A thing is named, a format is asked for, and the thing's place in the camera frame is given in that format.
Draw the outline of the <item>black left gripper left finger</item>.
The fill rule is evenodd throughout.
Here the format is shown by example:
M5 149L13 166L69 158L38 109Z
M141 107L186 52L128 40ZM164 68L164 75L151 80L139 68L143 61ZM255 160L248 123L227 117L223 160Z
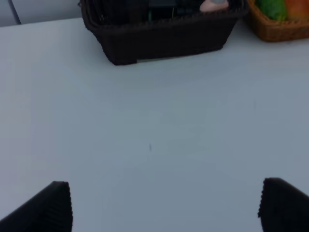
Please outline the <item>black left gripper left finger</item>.
M53 181L0 220L2 232L71 232L73 212L70 186Z

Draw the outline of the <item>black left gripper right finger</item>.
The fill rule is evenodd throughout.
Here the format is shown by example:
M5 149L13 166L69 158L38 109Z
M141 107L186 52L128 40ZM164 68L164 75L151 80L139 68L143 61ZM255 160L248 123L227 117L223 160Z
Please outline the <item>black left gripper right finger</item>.
M265 178L258 217L264 232L307 232L309 196L281 178Z

